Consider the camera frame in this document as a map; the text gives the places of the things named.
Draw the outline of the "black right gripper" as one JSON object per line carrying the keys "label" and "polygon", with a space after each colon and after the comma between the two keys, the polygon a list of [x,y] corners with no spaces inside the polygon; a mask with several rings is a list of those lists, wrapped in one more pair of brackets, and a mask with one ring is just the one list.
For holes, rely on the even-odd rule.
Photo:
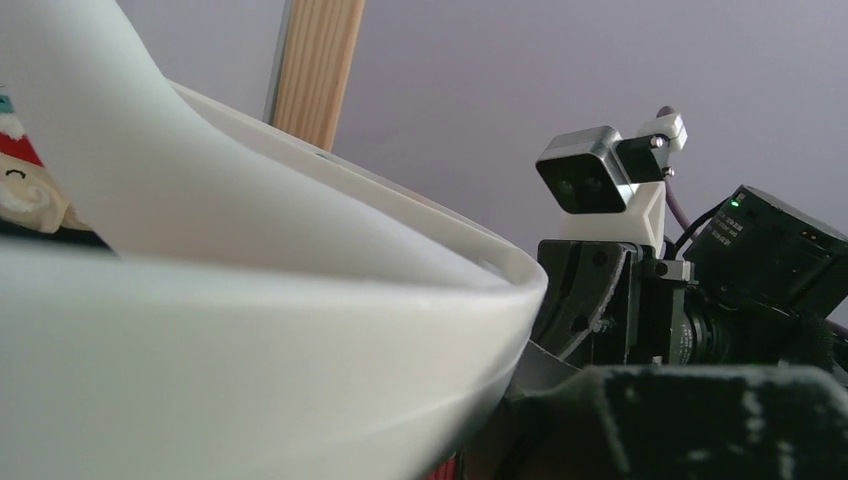
{"label": "black right gripper", "polygon": [[736,329],[708,304],[684,260],[632,243],[549,239],[537,261],[548,287],[531,339],[576,367],[722,364]]}

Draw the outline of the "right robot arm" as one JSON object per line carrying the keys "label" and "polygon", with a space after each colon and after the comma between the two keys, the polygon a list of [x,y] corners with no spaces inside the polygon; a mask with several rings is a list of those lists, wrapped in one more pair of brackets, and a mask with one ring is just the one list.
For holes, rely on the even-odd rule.
{"label": "right robot arm", "polygon": [[575,367],[809,365],[847,378],[847,238],[741,186],[659,249],[542,241],[549,286],[531,338]]}

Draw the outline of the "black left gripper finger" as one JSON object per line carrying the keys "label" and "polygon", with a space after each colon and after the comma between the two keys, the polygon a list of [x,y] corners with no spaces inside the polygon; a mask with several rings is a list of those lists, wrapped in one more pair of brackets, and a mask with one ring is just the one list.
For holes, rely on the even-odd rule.
{"label": "black left gripper finger", "polygon": [[813,367],[590,366],[529,343],[467,479],[843,479],[847,393]]}

